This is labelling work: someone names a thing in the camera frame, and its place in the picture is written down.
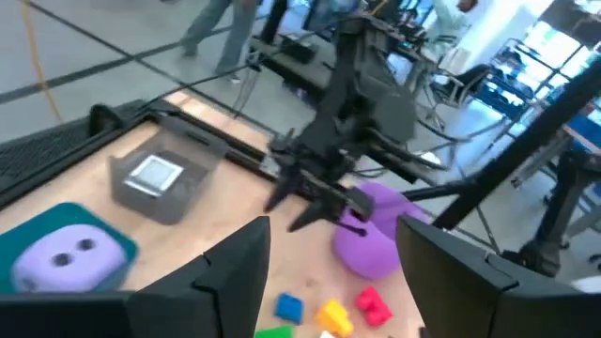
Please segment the gray bin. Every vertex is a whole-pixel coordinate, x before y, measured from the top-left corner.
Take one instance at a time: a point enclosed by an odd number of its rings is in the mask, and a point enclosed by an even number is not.
[[[109,159],[118,204],[162,224],[179,223],[225,156],[227,143],[173,117],[123,158]]]

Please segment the floor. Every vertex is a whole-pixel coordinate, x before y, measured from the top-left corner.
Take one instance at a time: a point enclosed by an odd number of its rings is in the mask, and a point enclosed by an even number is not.
[[[135,99],[150,99],[177,85],[189,84],[211,74],[227,36],[232,14],[228,10],[214,34],[200,45],[195,59],[180,57],[177,41],[200,8],[208,0],[178,0],[170,4],[158,0],[35,0],[30,8],[35,27],[40,64],[64,121],[86,114],[94,103],[119,104]],[[32,70],[25,25],[19,0],[0,2],[0,142],[58,124],[39,80]],[[270,0],[259,9],[254,31],[258,32],[269,12]],[[283,31],[301,27],[306,10],[294,7],[286,14]],[[403,77],[407,63],[391,60]],[[196,95],[213,97],[222,104],[237,104],[242,86],[223,80],[196,85]],[[265,129],[286,132],[306,124],[314,112],[310,106],[281,86],[281,79],[264,69],[254,91],[243,107],[248,119]],[[467,134],[500,117],[475,101],[463,112],[442,110],[448,132]],[[459,166],[444,173],[431,173],[438,183],[474,173],[500,153],[512,139],[505,136],[490,151],[486,146],[495,132],[478,137],[459,148]],[[422,128],[416,128],[411,150],[436,145],[437,140]],[[364,159],[361,167],[375,167]],[[392,174],[378,178],[401,191],[424,187],[410,185]],[[519,190],[505,182],[495,190],[454,231],[457,236],[479,246],[517,249],[532,236],[545,212],[542,197],[553,181],[538,174]],[[441,213],[453,197],[423,201],[419,204],[433,215]],[[562,254],[558,280],[571,280],[595,274],[586,257],[599,251],[601,237],[593,232],[574,239]]]

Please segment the yellow block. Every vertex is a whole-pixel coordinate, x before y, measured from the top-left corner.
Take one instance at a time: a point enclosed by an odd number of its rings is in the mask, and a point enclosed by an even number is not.
[[[329,300],[323,305],[317,312],[316,319],[325,330],[339,337],[348,337],[353,332],[347,309],[338,300]]]

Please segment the toy eyes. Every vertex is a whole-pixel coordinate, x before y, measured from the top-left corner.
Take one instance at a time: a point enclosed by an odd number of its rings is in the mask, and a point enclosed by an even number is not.
[[[96,243],[92,239],[82,239],[77,242],[77,249],[80,251],[88,251],[93,249]],[[73,258],[68,253],[59,253],[53,257],[53,264],[57,267],[65,267],[73,261]]]
[[[77,249],[81,251],[88,251],[93,249],[96,246],[96,243],[92,239],[82,239],[77,243]]]
[[[53,257],[53,263],[57,267],[65,267],[71,262],[71,256],[67,253],[59,253]]]

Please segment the lego brick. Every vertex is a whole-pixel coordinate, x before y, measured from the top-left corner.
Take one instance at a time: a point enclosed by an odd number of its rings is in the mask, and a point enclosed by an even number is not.
[[[302,323],[303,302],[288,294],[281,294],[275,305],[275,315],[295,324]]]
[[[292,338],[293,330],[289,325],[284,325],[278,328],[260,330],[254,334],[254,338]]]
[[[355,304],[363,312],[363,316],[372,327],[379,327],[393,316],[390,308],[378,291],[372,287],[366,287],[355,299]]]
[[[338,337],[348,337],[353,332],[353,324],[348,320],[347,309],[338,300],[329,300],[317,312],[319,324]]]
[[[323,331],[321,332],[321,335],[319,336],[319,338],[336,338],[333,335],[331,335],[331,333],[327,332],[327,331]]]

